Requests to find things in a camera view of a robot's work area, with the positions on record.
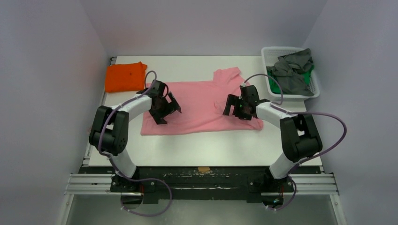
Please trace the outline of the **pink t shirt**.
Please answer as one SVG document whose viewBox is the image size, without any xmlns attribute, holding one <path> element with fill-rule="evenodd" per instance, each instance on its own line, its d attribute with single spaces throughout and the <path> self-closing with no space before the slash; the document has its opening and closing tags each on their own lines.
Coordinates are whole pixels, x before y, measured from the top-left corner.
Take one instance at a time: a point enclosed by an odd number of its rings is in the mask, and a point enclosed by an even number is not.
<svg viewBox="0 0 398 225">
<path fill-rule="evenodd" d="M 214 71 L 211 81 L 169 82 L 167 85 L 181 106 L 181 112 L 166 116 L 166 124 L 155 123 L 150 113 L 143 114 L 141 135 L 184 135 L 199 132 L 262 130 L 260 119 L 240 120 L 224 116 L 227 96 L 239 95 L 244 79 L 237 67 Z"/>
</svg>

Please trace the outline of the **folded orange t shirt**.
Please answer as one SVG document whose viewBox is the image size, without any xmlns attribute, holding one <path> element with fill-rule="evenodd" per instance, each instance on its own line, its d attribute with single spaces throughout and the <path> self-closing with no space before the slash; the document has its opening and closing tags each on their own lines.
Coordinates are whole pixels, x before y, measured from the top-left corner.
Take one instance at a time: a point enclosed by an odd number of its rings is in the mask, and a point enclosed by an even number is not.
<svg viewBox="0 0 398 225">
<path fill-rule="evenodd" d="M 144 88 L 147 65 L 140 62 L 107 67 L 105 92 L 139 91 Z"/>
</svg>

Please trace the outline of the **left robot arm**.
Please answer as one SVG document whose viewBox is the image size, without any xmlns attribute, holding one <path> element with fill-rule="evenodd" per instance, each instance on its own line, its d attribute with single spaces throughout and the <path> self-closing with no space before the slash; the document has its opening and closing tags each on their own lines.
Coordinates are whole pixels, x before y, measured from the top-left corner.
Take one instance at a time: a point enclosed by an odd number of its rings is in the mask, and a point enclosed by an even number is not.
<svg viewBox="0 0 398 225">
<path fill-rule="evenodd" d="M 139 188 L 138 168 L 126 149 L 129 123 L 148 112 L 155 124 L 165 125 L 166 117 L 181 113 L 181 106 L 166 83 L 154 80 L 150 87 L 139 91 L 133 98 L 112 107 L 98 107 L 89 135 L 89 144 L 108 158 L 116 175 L 122 177 L 122 186 L 129 192 Z"/>
</svg>

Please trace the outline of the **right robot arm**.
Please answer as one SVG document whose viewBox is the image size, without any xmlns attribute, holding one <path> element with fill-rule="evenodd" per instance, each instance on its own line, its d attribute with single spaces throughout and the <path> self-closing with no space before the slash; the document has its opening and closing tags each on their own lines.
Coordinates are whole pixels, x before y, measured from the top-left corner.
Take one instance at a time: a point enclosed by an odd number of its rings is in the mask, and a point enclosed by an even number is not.
<svg viewBox="0 0 398 225">
<path fill-rule="evenodd" d="M 290 112 L 281 108 L 279 103 L 260 99 L 254 85 L 241 85 L 239 88 L 239 96 L 227 96 L 223 115 L 233 115 L 240 120 L 257 118 L 280 130 L 283 152 L 269 167 L 263 179 L 265 188 L 274 191 L 300 160 L 310 158 L 322 150 L 318 129 L 312 115 Z"/>
</svg>

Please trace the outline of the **brown tape piece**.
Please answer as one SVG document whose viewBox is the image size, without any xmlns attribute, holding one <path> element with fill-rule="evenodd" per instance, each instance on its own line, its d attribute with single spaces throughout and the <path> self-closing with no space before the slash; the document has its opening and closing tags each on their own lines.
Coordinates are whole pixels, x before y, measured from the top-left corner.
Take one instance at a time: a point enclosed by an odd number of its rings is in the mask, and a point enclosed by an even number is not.
<svg viewBox="0 0 398 225">
<path fill-rule="evenodd" d="M 209 173 L 211 172 L 211 168 L 209 166 L 199 166 L 198 173 Z"/>
</svg>

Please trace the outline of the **white plastic basket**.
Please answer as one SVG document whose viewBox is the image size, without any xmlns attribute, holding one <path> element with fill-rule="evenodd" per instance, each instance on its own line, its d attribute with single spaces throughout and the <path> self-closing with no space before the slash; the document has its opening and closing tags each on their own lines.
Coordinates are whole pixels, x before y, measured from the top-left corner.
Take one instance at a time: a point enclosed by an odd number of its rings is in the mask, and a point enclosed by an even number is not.
<svg viewBox="0 0 398 225">
<path fill-rule="evenodd" d="M 303 48 L 298 48 L 298 47 L 264 47 L 261 50 L 261 55 L 262 55 L 262 62 L 263 66 L 265 69 L 265 73 L 268 75 L 266 67 L 267 66 L 273 66 L 277 61 L 279 56 L 283 56 L 286 54 L 291 54 L 295 53 L 298 51 L 304 50 Z M 269 85 L 269 78 L 266 80 L 266 86 L 268 90 L 268 94 L 270 97 L 270 100 L 272 101 L 279 101 L 281 98 L 283 98 L 284 101 L 304 101 L 309 98 L 316 98 L 319 97 L 320 95 L 320 88 L 318 85 L 318 77 L 315 72 L 315 68 L 311 72 L 311 77 L 310 77 L 310 90 L 314 93 L 313 96 L 302 96 L 302 95 L 288 95 L 288 94 L 275 94 L 271 91 L 270 85 Z"/>
</svg>

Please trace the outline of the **grey t shirt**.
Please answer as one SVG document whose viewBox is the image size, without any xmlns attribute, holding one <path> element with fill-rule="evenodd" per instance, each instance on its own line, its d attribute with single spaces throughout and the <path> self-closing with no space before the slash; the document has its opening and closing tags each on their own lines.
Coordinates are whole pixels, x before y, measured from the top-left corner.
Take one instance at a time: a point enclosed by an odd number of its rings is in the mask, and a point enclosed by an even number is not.
<svg viewBox="0 0 398 225">
<path fill-rule="evenodd" d="M 275 94 L 313 96 L 310 77 L 314 61 L 309 48 L 277 57 L 273 66 L 267 66 L 269 85 Z"/>
</svg>

